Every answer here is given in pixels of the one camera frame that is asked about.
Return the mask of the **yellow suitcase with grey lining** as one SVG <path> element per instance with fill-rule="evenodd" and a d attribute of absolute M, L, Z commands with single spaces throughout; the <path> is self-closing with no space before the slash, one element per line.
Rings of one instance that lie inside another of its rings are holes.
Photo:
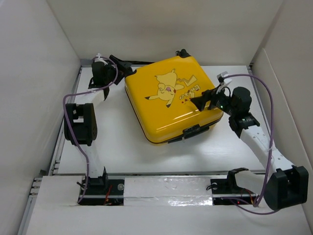
<path fill-rule="evenodd" d="M 127 96 L 146 139 L 153 144 L 188 139 L 219 122 L 221 110 L 209 110 L 206 103 L 200 112 L 191 102 L 213 88 L 205 71 L 185 49 L 125 77 Z"/>

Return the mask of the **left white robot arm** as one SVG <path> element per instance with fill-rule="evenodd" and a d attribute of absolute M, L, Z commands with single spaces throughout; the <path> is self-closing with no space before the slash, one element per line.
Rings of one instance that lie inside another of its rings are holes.
<path fill-rule="evenodd" d="M 63 103 L 64 135 L 86 161 L 86 178 L 81 187 L 104 194 L 109 189 L 109 180 L 94 145 L 98 134 L 95 108 L 107 99 L 111 85 L 118 85 L 135 71 L 131 62 L 113 55 L 105 58 L 101 54 L 93 58 L 91 71 L 87 91 L 72 94 L 73 103 Z"/>

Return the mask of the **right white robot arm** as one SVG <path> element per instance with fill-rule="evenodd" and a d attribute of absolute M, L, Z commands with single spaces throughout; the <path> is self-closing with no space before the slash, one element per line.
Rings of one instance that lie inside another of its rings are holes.
<path fill-rule="evenodd" d="M 258 158 L 266 170 L 264 176 L 258 176 L 247 168 L 230 170 L 226 187 L 230 192 L 246 188 L 265 200 L 273 211 L 304 204 L 308 198 L 309 173 L 303 166 L 296 166 L 275 147 L 268 138 L 258 120 L 251 114 L 252 98 L 250 91 L 237 87 L 232 95 L 225 95 L 220 88 L 207 90 L 191 102 L 202 112 L 218 108 L 229 115 L 231 130 L 244 142 Z"/>

